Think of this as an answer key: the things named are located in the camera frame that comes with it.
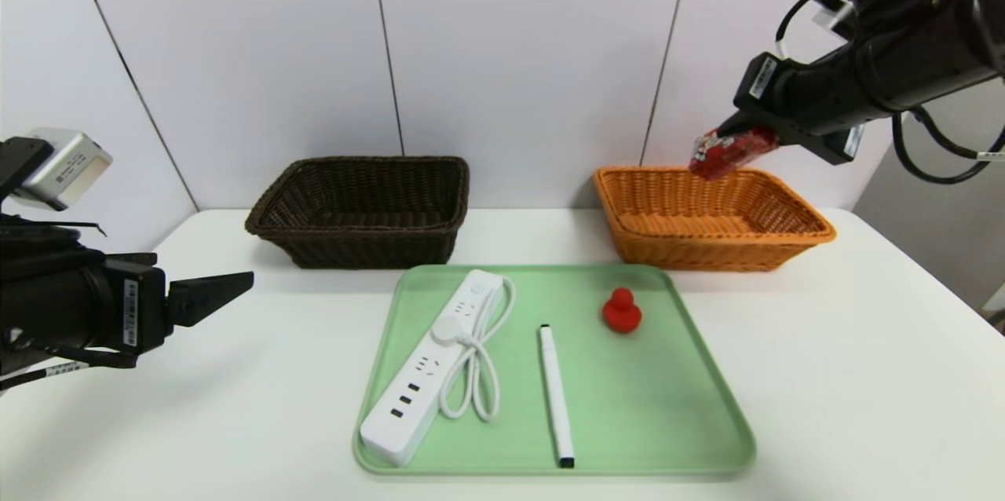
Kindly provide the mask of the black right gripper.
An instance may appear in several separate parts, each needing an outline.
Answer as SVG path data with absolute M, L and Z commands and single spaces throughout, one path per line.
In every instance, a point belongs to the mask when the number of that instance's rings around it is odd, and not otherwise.
M 844 60 L 799 67 L 771 53 L 754 58 L 733 96 L 735 114 L 718 138 L 768 132 L 780 147 L 797 146 L 831 165 L 857 158 L 868 102 Z

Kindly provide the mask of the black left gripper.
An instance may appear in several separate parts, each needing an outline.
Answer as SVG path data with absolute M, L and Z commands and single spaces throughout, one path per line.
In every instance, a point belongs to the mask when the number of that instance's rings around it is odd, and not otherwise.
M 44 343 L 142 354 L 171 325 L 194 327 L 254 286 L 254 272 L 173 280 L 144 262 L 107 260 L 2 282 L 2 330 Z

